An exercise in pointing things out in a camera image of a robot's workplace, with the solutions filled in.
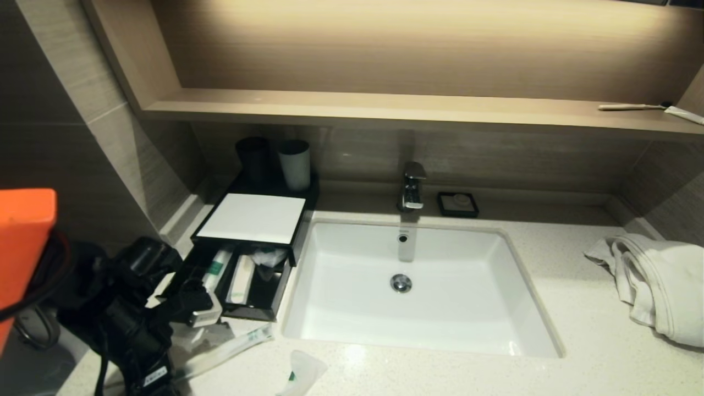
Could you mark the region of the black box drawer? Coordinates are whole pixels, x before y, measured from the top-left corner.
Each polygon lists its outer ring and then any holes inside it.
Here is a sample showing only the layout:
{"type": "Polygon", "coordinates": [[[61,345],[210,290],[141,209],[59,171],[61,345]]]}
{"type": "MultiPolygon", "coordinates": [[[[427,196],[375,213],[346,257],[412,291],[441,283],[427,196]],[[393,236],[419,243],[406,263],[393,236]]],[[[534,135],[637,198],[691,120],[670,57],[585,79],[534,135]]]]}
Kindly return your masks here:
{"type": "Polygon", "coordinates": [[[202,279],[221,250],[231,251],[221,264],[222,274],[214,286],[214,296],[222,308],[222,317],[276,322],[280,301],[291,273],[296,267],[297,253],[292,245],[267,245],[248,241],[198,241],[179,266],[160,299],[178,294],[186,283],[202,279]],[[275,266],[256,263],[259,256],[274,255],[275,266]],[[255,263],[242,301],[234,297],[234,281],[241,275],[239,260],[248,256],[255,263]]]}

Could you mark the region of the crumpled clear plastic packet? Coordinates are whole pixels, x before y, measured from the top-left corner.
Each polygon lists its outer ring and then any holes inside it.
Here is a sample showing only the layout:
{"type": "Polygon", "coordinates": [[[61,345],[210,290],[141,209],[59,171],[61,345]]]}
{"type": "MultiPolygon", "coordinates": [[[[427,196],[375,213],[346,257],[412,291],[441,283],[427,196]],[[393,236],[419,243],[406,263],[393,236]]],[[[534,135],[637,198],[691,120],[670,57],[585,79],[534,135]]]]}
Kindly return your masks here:
{"type": "Polygon", "coordinates": [[[255,264],[259,278],[269,282],[275,273],[274,269],[286,260],[287,251],[277,247],[262,246],[249,253],[249,258],[255,264]]]}

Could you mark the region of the black square soap dish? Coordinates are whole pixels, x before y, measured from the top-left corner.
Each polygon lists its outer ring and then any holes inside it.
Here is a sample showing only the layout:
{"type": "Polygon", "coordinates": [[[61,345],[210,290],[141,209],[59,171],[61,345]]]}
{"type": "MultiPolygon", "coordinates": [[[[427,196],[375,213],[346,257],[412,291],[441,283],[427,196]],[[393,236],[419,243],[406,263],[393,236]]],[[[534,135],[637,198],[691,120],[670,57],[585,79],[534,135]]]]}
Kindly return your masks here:
{"type": "Polygon", "coordinates": [[[453,218],[477,218],[480,214],[480,210],[478,208],[477,202],[475,201],[475,198],[473,197],[472,194],[470,193],[460,193],[460,192],[450,192],[450,191],[440,191],[437,194],[437,203],[438,203],[438,210],[442,214],[442,216],[445,217],[453,217],[453,218]],[[443,208],[443,198],[442,196],[445,195],[455,195],[455,194],[463,194],[463,195],[468,195],[471,197],[472,202],[475,206],[475,211],[474,212],[457,212],[457,211],[448,211],[443,208]]]}

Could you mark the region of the white rectangular sink basin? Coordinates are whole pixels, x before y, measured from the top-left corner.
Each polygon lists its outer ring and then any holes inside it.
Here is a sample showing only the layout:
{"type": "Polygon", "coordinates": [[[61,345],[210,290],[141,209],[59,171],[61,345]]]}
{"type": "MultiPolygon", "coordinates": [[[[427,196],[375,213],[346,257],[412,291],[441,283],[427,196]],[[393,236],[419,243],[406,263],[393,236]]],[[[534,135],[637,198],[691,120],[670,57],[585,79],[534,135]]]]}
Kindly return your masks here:
{"type": "Polygon", "coordinates": [[[558,337],[498,229],[317,221],[296,271],[287,338],[560,359],[558,337]],[[389,285],[411,278],[408,293],[389,285]]]}

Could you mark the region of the white folded towel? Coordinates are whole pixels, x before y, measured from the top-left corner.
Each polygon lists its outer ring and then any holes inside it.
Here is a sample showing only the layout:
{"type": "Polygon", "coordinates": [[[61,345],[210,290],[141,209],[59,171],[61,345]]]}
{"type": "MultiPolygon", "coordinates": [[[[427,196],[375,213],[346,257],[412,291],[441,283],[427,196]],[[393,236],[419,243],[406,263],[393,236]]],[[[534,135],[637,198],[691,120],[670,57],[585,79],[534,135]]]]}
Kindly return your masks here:
{"type": "Polygon", "coordinates": [[[614,277],[632,321],[704,349],[704,247],[627,233],[596,241],[584,256],[614,277]]]}

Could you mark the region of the wooden wall shelf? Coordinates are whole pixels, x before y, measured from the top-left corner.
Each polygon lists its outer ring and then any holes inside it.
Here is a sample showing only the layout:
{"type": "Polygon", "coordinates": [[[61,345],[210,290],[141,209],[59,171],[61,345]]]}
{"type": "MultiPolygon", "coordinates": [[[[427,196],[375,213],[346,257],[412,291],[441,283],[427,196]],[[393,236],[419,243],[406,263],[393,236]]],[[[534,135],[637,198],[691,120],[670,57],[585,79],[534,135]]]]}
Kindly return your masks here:
{"type": "Polygon", "coordinates": [[[139,110],[201,122],[704,142],[704,126],[661,111],[600,111],[596,101],[547,98],[181,89],[141,100],[139,110]]]}

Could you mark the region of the white cup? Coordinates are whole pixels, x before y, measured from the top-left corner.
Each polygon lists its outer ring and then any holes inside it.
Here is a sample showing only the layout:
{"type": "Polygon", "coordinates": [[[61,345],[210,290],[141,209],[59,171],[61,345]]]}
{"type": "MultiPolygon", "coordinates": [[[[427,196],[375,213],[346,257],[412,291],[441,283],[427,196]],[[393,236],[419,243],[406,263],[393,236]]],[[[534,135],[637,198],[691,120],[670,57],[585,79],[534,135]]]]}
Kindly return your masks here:
{"type": "Polygon", "coordinates": [[[304,140],[286,140],[278,145],[284,180],[291,191],[310,187],[310,145],[304,140]]]}

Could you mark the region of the long clear toothbrush packet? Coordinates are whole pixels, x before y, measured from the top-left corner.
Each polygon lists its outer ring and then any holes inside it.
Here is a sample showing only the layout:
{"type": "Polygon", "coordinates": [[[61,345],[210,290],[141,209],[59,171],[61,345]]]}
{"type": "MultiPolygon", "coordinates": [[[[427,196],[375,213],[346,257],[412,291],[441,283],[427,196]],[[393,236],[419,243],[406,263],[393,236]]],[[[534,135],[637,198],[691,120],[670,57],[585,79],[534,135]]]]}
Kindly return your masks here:
{"type": "Polygon", "coordinates": [[[232,254],[234,253],[234,246],[224,246],[218,250],[218,252],[212,258],[212,261],[203,275],[202,282],[203,286],[207,292],[213,292],[216,290],[219,281],[221,281],[224,271],[227,268],[232,254]]]}
{"type": "Polygon", "coordinates": [[[187,381],[221,366],[234,356],[273,339],[272,324],[266,324],[246,335],[235,336],[229,324],[206,326],[199,332],[201,343],[188,352],[187,359],[176,363],[174,381],[187,381]]]}

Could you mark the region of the beige toothbrush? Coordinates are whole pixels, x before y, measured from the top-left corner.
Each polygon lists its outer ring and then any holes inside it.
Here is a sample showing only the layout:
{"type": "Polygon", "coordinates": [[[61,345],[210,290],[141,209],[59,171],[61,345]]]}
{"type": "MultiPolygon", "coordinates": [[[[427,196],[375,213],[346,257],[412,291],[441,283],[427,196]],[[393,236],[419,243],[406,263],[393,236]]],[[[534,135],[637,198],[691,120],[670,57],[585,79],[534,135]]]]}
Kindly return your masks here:
{"type": "Polygon", "coordinates": [[[601,104],[597,108],[599,111],[644,111],[644,110],[666,110],[672,106],[669,101],[664,101],[661,104],[601,104]]]}

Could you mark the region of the black amenity box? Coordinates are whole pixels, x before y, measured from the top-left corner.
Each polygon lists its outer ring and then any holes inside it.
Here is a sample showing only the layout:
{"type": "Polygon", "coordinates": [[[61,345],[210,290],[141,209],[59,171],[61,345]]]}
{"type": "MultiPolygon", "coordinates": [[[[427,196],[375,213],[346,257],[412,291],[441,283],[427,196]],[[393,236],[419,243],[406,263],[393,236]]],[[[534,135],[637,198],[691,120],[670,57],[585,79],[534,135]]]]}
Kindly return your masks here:
{"type": "Polygon", "coordinates": [[[316,175],[306,191],[291,191],[282,173],[257,186],[244,173],[234,178],[191,234],[198,245],[235,245],[241,253],[284,250],[296,267],[320,193],[316,175]]]}

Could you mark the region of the black cup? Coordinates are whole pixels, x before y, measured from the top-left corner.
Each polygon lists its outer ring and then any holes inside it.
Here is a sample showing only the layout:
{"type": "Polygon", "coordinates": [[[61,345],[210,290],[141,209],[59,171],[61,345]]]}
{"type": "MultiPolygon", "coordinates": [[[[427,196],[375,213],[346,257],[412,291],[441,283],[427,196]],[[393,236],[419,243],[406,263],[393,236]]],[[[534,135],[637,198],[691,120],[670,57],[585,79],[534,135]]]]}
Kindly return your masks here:
{"type": "Polygon", "coordinates": [[[235,149],[246,180],[251,185],[267,185],[271,178],[271,158],[268,140],[264,137],[245,137],[235,149]]]}

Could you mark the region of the small clear green-print packet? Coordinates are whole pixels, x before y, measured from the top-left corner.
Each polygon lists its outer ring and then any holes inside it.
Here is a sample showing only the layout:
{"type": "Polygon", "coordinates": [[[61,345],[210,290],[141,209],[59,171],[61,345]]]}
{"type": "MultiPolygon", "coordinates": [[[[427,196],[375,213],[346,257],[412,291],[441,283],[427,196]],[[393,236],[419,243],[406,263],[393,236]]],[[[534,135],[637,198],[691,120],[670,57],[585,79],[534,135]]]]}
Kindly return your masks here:
{"type": "Polygon", "coordinates": [[[288,381],[286,386],[275,396],[309,396],[309,391],[327,372],[327,369],[327,364],[318,358],[304,351],[292,351],[288,381]]]}

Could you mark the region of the white toothpaste tube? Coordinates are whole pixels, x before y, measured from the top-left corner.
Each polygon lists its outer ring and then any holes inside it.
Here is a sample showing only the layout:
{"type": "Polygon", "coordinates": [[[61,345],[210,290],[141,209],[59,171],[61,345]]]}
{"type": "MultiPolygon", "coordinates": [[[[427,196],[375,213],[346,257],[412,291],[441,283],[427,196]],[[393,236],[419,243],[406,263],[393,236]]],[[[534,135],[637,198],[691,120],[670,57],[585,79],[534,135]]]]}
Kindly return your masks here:
{"type": "Polygon", "coordinates": [[[664,112],[666,114],[670,114],[678,118],[688,120],[689,122],[695,123],[697,125],[704,126],[704,116],[694,114],[691,111],[687,111],[676,106],[668,106],[664,110],[664,112]]]}

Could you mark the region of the chrome faucet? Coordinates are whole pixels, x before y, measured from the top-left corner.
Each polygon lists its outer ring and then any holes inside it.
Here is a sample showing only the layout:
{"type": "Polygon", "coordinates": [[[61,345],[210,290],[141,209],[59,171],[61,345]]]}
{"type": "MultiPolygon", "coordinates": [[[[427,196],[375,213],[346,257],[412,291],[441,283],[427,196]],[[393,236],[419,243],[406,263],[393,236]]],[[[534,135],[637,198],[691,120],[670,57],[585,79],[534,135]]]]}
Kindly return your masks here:
{"type": "Polygon", "coordinates": [[[402,183],[397,209],[400,213],[421,210],[422,181],[427,178],[424,166],[417,161],[408,161],[403,166],[402,183]]]}

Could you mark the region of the white oblong amenity packet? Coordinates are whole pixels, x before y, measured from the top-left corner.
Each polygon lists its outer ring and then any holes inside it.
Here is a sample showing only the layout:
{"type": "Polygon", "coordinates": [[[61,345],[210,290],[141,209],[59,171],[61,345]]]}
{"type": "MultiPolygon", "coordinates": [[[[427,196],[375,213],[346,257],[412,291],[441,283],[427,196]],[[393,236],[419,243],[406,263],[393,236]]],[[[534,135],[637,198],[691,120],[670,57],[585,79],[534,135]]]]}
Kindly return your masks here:
{"type": "Polygon", "coordinates": [[[247,303],[255,273],[256,264],[252,261],[250,256],[246,254],[239,256],[225,299],[227,304],[247,303]]]}

